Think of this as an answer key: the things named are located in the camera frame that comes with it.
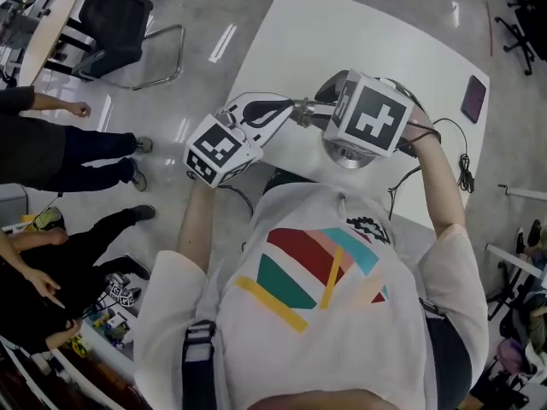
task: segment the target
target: white table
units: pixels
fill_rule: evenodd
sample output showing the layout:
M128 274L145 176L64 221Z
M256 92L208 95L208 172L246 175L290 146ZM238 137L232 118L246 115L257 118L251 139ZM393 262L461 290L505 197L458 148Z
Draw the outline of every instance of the white table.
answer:
M34 83L57 44L75 4L76 0L55 0L49 6L50 14L44 15L40 20L23 56L18 78L19 86Z
M236 78L229 98L268 91L292 98L312 97L340 70L355 68L397 80L421 101L432 120L448 117L466 133L470 170L476 174L488 114L490 79L454 50L426 33L350 0L274 0ZM460 111L470 76L487 88L478 124ZM452 170L465 150L460 131L447 121L437 129ZM387 189L418 161L397 152L360 170L334 164L321 143L321 131L286 123L265 146L268 164L305 178L359 190L389 208ZM432 227L421 173L399 189L394 213ZM468 193L462 192L464 205Z

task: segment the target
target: purple phone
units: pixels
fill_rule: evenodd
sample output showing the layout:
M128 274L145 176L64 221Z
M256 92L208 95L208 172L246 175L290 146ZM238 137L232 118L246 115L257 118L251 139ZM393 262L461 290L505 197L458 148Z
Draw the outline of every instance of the purple phone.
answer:
M480 110L485 101L486 87L475 76L469 79L468 90L462 103L463 114L473 123L479 120Z

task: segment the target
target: person in black pants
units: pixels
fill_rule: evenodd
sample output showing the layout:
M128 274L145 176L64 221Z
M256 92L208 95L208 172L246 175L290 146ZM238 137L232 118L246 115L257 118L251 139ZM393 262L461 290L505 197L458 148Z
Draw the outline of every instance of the person in black pants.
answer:
M88 232L70 237L60 228L10 236L29 267L53 278L62 307L40 296L13 267L0 264L0 335L29 354L52 350L78 333L79 318L107 288L107 276L134 273L150 279L148 269L128 255L94 264L126 228L155 216L153 207L141 205L105 217Z
M47 109L66 109L82 118L91 114L84 102L64 102L35 93L31 86L0 91L0 184L69 192L105 190L119 182L133 182L137 190L146 189L146 177L137 162L124 156L150 153L153 143L149 138L82 131L19 116L21 111ZM82 165L121 157L102 167Z

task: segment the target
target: white t-shirt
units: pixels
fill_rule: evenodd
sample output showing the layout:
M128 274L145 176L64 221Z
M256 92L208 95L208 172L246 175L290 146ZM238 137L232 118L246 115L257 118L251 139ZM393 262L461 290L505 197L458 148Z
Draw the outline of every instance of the white t-shirt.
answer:
M283 185L262 198L253 222L216 320L232 408L350 389L401 410L435 408L420 297L449 317L476 382L488 351L486 303L463 228L452 226L432 246L417 284L397 257L385 211L362 196ZM154 409L182 407L182 343L206 284L184 256L158 255L135 334L135 379Z

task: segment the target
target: colorful stripe graphic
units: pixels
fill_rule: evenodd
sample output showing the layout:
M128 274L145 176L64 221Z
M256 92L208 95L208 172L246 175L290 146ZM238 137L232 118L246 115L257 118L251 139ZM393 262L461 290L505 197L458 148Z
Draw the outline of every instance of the colorful stripe graphic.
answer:
M277 248L274 253L275 260L280 260L280 257L285 254L325 285L319 301L320 310L329 308L336 284L356 263L365 278L362 281L362 287L356 292L353 303L357 308L362 308L371 303L387 300L387 287L381 271L378 272L379 269L368 276L379 259L362 242L361 237L370 243L368 237L360 232L345 231L340 228L316 231L278 228L268 234L268 243ZM235 284L251 293L262 305L273 311L294 330L303 332L308 328L308 322L295 313L293 308L313 310L317 307L318 300L314 299L295 280L295 278L307 278L304 273L294 272L291 276L288 273L291 271L290 268L285 263L283 267L280 266L270 255L262 254L256 282L251 278L240 276Z
M255 298L264 305L264 307L276 313L296 331L304 332L306 328L308 328L308 322L302 319L300 315L292 311L279 299L276 299L274 296L270 295L251 278L241 276L236 280L235 284L239 288L248 291L249 293L254 295Z

